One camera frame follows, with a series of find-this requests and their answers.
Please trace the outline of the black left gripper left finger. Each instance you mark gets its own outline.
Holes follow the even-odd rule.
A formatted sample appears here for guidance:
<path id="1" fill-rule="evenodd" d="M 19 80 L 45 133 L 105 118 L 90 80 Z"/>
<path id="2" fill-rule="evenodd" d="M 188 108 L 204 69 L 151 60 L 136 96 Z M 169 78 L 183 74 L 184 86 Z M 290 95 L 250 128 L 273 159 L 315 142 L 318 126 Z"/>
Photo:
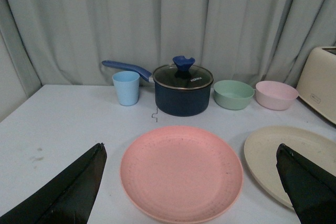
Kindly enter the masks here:
<path id="1" fill-rule="evenodd" d="M 87 223 L 100 188 L 107 152 L 98 143 L 26 200 L 1 223 Z"/>

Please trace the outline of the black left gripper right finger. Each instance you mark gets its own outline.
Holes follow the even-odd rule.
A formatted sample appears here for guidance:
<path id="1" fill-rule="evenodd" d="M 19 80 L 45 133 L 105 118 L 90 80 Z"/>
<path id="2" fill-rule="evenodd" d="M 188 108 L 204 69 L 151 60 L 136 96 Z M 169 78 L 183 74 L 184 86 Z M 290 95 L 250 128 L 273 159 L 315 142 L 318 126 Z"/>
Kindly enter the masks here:
<path id="1" fill-rule="evenodd" d="M 335 176 L 284 143 L 276 152 L 281 184 L 301 223 L 335 223 Z"/>

